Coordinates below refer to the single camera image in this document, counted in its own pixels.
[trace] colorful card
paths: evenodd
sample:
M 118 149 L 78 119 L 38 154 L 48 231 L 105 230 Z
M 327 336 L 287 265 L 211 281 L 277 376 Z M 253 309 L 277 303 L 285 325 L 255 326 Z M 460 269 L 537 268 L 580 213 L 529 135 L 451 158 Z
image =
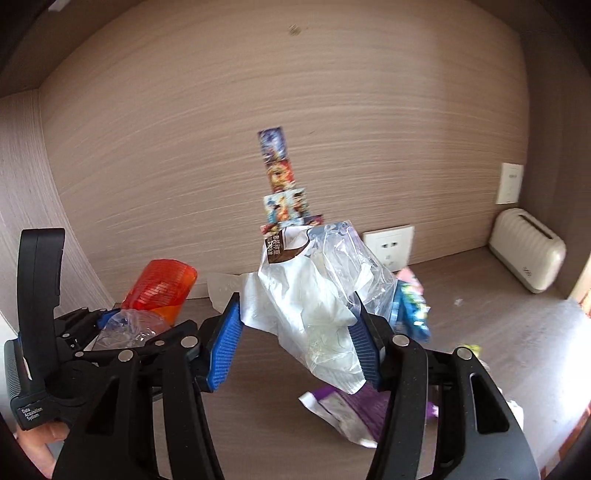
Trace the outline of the colorful card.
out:
M 279 223 L 269 223 L 268 225 L 261 225 L 261 233 L 265 238 L 271 235 L 275 235 L 281 228 Z
M 263 197 L 267 223 L 285 222 L 291 219 L 287 192 L 274 193 Z
M 304 219 L 303 218 L 295 218 L 293 220 L 287 220 L 285 222 L 279 222 L 279 226 L 281 228 L 285 228 L 286 226 L 300 226 L 300 225 L 304 225 Z
M 269 128 L 259 132 L 262 156 L 265 163 L 287 160 L 287 146 L 281 127 Z
M 324 225 L 324 217 L 322 215 L 310 215 L 302 218 L 304 225 L 319 226 Z
M 310 216 L 306 189 L 291 189 L 284 193 L 288 197 L 287 202 L 290 209 L 290 219 Z
M 273 192 L 284 192 L 296 187 L 289 160 L 280 160 L 267 164 L 267 176 Z

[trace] clear plastic bag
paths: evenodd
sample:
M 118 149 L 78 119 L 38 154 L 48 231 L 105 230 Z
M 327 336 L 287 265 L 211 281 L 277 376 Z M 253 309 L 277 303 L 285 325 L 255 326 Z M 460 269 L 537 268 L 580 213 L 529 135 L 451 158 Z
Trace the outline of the clear plastic bag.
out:
M 160 315 L 147 310 L 121 310 L 113 315 L 95 342 L 93 350 L 144 346 L 146 340 L 169 330 Z
M 323 275 L 337 287 L 339 299 L 351 310 L 359 294 L 369 313 L 388 319 L 396 278 L 371 253 L 349 221 L 320 225 L 308 231 L 310 255 Z

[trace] wood grain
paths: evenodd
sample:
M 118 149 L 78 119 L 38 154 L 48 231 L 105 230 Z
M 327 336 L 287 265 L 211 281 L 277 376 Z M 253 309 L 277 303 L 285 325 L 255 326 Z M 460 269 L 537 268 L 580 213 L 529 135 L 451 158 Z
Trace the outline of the wood grain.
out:
M 284 127 L 314 213 L 415 225 L 412 262 L 485 245 L 500 164 L 527 149 L 519 37 L 457 0 L 148 0 L 68 57 L 41 106 L 60 198 L 116 299 L 157 257 L 256 269 L 260 129 Z
M 571 432 L 591 398 L 591 323 L 556 289 L 533 295 L 486 249 L 413 267 L 431 306 L 426 347 L 482 347 L 482 359 L 506 397 L 524 409 L 525 436 L 542 467 Z M 190 300 L 180 318 L 198 323 L 217 312 Z M 321 382 L 269 333 L 245 328 L 228 380 L 203 401 L 227 480 L 365 478 L 373 450 L 354 445 L 298 401 Z M 168 478 L 162 405 L 154 405 L 158 464 Z M 427 427 L 421 476 L 433 465 Z
M 531 128 L 519 202 L 564 240 L 556 285 L 568 297 L 591 254 L 591 76 L 561 34 L 530 33 L 522 42 Z
M 66 229 L 56 314 L 111 307 L 113 299 L 80 248 L 53 183 L 35 90 L 0 99 L 0 312 L 17 331 L 21 231 L 46 227 Z

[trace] candy wrapper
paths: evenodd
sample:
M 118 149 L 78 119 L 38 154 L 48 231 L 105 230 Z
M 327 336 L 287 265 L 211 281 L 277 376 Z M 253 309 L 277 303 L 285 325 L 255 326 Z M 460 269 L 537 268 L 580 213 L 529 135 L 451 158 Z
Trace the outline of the candy wrapper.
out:
M 378 392 L 365 384 L 352 395 L 327 385 L 300 397 L 302 405 L 330 423 L 347 440 L 376 448 L 386 418 L 390 392 Z M 427 402 L 426 418 L 437 417 L 439 408 Z

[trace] trash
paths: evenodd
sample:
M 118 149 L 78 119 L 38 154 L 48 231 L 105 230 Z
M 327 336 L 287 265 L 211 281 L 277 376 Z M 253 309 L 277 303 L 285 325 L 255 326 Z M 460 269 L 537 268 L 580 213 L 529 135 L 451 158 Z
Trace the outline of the trash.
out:
M 410 283 L 419 295 L 423 295 L 423 286 L 410 267 L 404 267 L 402 270 L 397 271 L 396 278 L 403 282 Z
M 428 341 L 431 338 L 431 332 L 427 326 L 428 311 L 429 306 L 416 286 L 398 280 L 389 317 L 389 323 L 394 332 L 409 336 L 417 342 Z
M 366 383 L 352 395 L 330 385 L 300 397 L 302 405 L 326 420 L 350 442 L 376 448 L 382 433 L 390 392 L 378 392 Z M 439 408 L 427 402 L 426 418 L 434 418 Z
M 245 325 L 277 335 L 316 377 L 354 393 L 365 379 L 348 327 L 359 294 L 369 313 L 389 318 L 396 279 L 367 249 L 350 222 L 288 227 L 265 239 L 257 273 L 208 275 L 216 310 L 241 284 Z
M 149 310 L 174 325 L 196 279 L 197 271 L 190 265 L 177 260 L 152 260 L 125 297 L 121 308 Z
M 111 350 L 144 346 L 149 340 L 169 330 L 170 325 L 159 314 L 146 310 L 121 310 L 106 323 L 93 350 Z

